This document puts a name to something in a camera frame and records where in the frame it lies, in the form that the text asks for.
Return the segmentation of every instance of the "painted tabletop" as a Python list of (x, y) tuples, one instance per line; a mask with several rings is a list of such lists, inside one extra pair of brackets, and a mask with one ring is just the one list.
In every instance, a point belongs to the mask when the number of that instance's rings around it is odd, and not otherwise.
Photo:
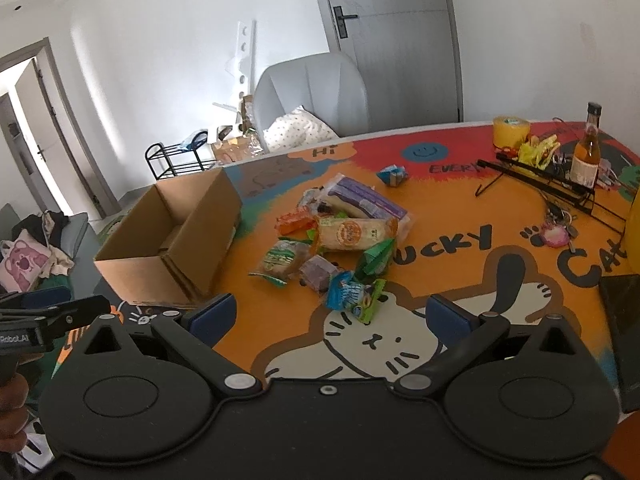
[[(584, 125), (535, 123), (532, 133), (558, 134), (572, 153)], [(636, 183), (640, 157), (602, 136), (602, 152), (623, 181)], [(242, 227), (218, 281), (219, 292), (238, 300), (234, 327), (216, 351), (257, 377), (360, 378), (399, 376), (440, 352), (426, 325), (424, 307), (439, 293), (472, 312), (500, 309), (512, 323), (537, 323), (549, 313), (568, 317), (614, 380), (614, 364), (597, 284), (601, 276), (626, 274), (620, 236), (577, 213), (577, 251), (543, 245), (538, 226), (545, 205), (532, 187), (495, 177), (478, 158), (493, 160), (491, 126), (463, 126), (342, 142), (227, 168), (242, 201)], [(410, 179), (387, 188), (376, 172), (405, 166)], [(398, 247), (373, 322), (332, 312), (309, 288), (292, 280), (277, 288), (248, 276), (277, 241), (276, 218), (292, 210), (302, 193), (337, 173), (375, 187), (409, 211), (414, 224)], [(598, 202), (625, 217), (626, 192), (597, 192)], [(327, 258), (353, 268), (357, 254)]]

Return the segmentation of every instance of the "yellow object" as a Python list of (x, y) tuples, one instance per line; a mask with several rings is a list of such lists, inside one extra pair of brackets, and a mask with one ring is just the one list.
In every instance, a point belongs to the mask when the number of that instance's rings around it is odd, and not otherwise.
[(531, 124), (518, 117), (496, 117), (494, 119), (494, 146), (496, 148), (515, 148), (527, 139)]
[(533, 137), (531, 142), (524, 142), (520, 146), (518, 161), (539, 170), (546, 170), (546, 167), (551, 163), (552, 155), (558, 148), (560, 148), (558, 136), (554, 135), (545, 140)]
[(625, 249), (629, 265), (640, 274), (640, 199), (636, 195), (625, 227)]

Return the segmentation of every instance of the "pink bear pillow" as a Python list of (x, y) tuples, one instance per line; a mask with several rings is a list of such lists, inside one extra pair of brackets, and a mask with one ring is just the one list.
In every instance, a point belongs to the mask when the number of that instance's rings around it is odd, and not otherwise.
[(38, 277), (53, 264), (51, 251), (23, 229), (15, 242), (0, 244), (0, 285), (7, 292), (28, 292), (38, 283)]

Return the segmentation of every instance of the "gray sofa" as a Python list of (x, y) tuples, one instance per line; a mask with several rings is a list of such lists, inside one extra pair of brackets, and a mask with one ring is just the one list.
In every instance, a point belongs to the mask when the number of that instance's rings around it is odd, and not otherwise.
[[(0, 240), (11, 239), (11, 229), (20, 221), (10, 204), (0, 209)], [(61, 249), (74, 261), (69, 272), (72, 293), (76, 300), (88, 298), (102, 278), (95, 268), (94, 256), (100, 250), (100, 242), (89, 225), (87, 213), (69, 217), (69, 224), (62, 229)]]

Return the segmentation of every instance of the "blue smiley face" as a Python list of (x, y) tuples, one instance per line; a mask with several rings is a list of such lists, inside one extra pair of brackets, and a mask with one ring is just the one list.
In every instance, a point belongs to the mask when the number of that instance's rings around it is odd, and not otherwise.
[(402, 150), (402, 156), (409, 162), (436, 162), (447, 155), (447, 147), (437, 142), (419, 142)]

